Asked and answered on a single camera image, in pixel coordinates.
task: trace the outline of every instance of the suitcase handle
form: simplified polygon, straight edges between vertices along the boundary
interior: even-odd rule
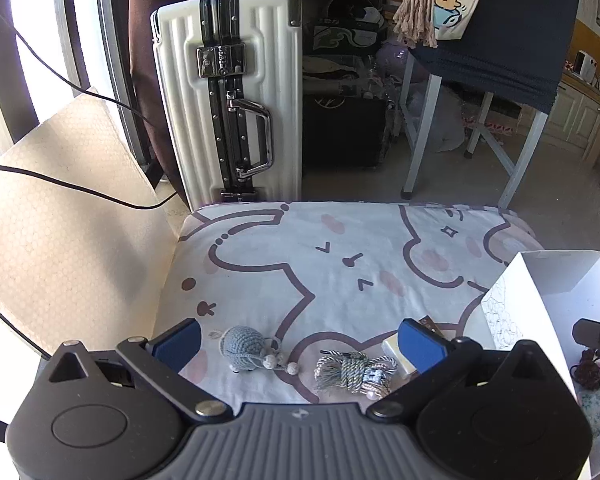
[[[227,105],[229,110],[240,109],[245,112],[251,112],[252,114],[256,114],[259,117],[262,117],[264,120],[264,138],[266,144],[266,158],[265,160],[261,160],[257,166],[250,168],[248,170],[243,170],[242,168],[237,168],[238,171],[238,180],[246,180],[253,175],[258,173],[262,173],[265,170],[268,170],[271,166],[273,166],[273,132],[271,128],[271,114],[269,110],[267,110],[261,104],[255,103],[253,101],[249,101],[247,99],[228,99]]]

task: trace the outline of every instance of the white cabinet door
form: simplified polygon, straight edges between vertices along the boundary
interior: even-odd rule
[[[593,99],[582,96],[580,107],[576,113],[568,141],[580,148],[586,148],[589,137],[596,129],[596,122],[600,114],[600,105]]]
[[[583,95],[577,90],[560,83],[558,85],[558,95],[547,119],[544,132],[559,139],[567,140],[582,97]]]

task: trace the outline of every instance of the cartoon duck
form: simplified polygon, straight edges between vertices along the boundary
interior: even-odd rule
[[[462,7],[462,3],[458,0],[435,0],[433,11],[433,25],[436,28],[453,27],[462,19],[462,14],[458,7]]]

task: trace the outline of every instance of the orange wall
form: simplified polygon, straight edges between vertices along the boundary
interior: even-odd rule
[[[598,62],[596,74],[600,74],[600,37],[580,20],[576,20],[567,60],[573,62],[579,50],[584,50],[593,56],[593,59]]]

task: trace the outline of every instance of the brown curtain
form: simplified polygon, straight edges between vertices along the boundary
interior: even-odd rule
[[[138,107],[149,119],[147,133],[154,152],[164,173],[178,195],[187,203],[180,177],[180,170],[171,143],[171,136],[164,116],[158,76],[155,71],[153,37],[150,16],[161,6],[182,0],[129,0],[129,53],[131,58],[131,77],[136,90]]]

